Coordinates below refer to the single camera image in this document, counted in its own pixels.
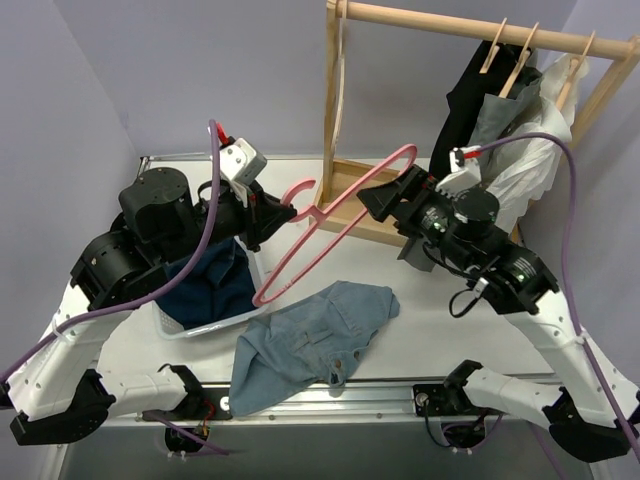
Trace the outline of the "light blue denim jacket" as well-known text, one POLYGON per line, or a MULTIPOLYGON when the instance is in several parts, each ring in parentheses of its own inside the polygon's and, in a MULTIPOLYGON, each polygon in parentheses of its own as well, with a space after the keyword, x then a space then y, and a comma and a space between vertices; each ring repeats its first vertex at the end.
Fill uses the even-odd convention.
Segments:
POLYGON ((391 288, 336 281, 250 320, 236 341, 231 414, 244 417, 263 411, 317 382, 342 388, 373 338, 399 313, 391 288))

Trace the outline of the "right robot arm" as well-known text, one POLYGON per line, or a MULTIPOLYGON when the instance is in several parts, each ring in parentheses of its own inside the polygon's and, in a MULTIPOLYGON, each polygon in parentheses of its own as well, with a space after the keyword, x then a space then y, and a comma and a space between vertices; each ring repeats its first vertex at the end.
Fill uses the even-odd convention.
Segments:
POLYGON ((393 218, 421 257, 467 282, 476 301, 517 328, 560 379, 530 383, 465 360, 444 381, 455 412, 490 409, 546 429, 574 458, 595 463, 626 455, 639 433, 639 389, 577 331, 558 281, 531 250, 512 242, 495 219, 499 202, 480 187, 446 194, 412 167, 357 194, 379 222, 393 218))

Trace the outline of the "beige plastic hanger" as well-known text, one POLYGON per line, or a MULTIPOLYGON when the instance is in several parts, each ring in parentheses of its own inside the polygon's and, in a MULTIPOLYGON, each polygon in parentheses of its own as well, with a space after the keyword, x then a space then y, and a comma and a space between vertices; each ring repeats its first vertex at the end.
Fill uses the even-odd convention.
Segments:
POLYGON ((345 72, 346 72, 346 60, 345 60, 345 42, 346 42, 346 23, 347 23, 347 8, 348 1, 339 1, 338 5, 342 7, 342 13, 340 14, 339 19, 339 30, 338 30, 338 48, 337 48, 337 64, 338 64, 338 85, 337 85, 337 96, 336 96, 336 109, 335 109, 335 119, 332 131, 332 137, 330 142, 329 149, 329 160, 330 164, 333 164, 335 159, 336 147, 338 144, 342 119, 343 119, 343 109, 344 109, 344 88, 345 88, 345 72))

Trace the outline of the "dark blue denim skirt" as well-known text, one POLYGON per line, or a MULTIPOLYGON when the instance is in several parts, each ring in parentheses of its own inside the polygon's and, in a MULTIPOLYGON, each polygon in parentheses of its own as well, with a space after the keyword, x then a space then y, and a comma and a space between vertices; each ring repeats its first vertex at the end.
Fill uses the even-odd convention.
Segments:
POLYGON ((208 247, 185 279, 156 304, 188 330, 253 311, 254 294, 247 253, 230 238, 208 247))

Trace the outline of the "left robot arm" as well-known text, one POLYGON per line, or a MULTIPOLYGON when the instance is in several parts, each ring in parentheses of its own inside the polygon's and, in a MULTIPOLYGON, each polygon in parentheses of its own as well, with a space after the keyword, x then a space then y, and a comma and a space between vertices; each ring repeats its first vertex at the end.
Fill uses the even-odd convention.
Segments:
POLYGON ((184 420, 204 410, 204 389, 187 366, 124 375, 99 370, 97 360, 135 310, 181 283, 170 264, 190 273, 209 246, 228 239, 257 251, 297 213, 257 182, 213 178, 209 188, 209 200, 194 200, 181 171, 154 168, 120 192, 120 214, 80 255, 47 332, 2 376, 1 405, 15 413, 19 445, 74 443, 127 414, 184 420))

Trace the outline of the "pink plastic hanger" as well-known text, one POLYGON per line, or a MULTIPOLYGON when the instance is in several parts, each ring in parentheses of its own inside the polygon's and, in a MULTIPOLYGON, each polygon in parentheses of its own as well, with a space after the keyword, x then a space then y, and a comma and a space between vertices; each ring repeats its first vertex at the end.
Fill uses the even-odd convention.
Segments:
POLYGON ((411 166, 414 165, 417 159, 417 146, 414 144, 406 144, 386 159, 370 168, 362 177, 352 183, 343 193, 341 193, 335 200, 333 200, 326 207, 318 207, 316 204, 309 204, 305 208, 298 211, 298 214, 290 220, 290 223, 299 223, 302 220, 310 218, 307 229, 301 234, 301 236, 294 242, 284 256, 279 260, 271 273, 266 277, 263 285, 256 291, 253 296, 252 302, 257 307, 265 306, 287 292, 291 287, 304 278, 318 263, 320 263, 336 246, 337 244, 364 218, 368 213, 366 208, 363 208, 352 220, 350 220, 329 242, 323 250, 321 250, 309 263, 296 273, 284 286, 282 286, 273 295, 267 297, 267 293, 273 283, 278 279, 283 270, 287 267, 290 261, 298 254, 298 252, 305 246, 305 244, 311 239, 311 237, 320 230, 324 224, 330 219, 332 214, 338 210, 343 204, 345 204, 351 198, 354 198, 356 194, 362 190, 365 184, 373 180, 376 176, 386 170, 396 161, 401 158, 406 159, 404 168, 397 173, 397 176, 405 173, 411 166))

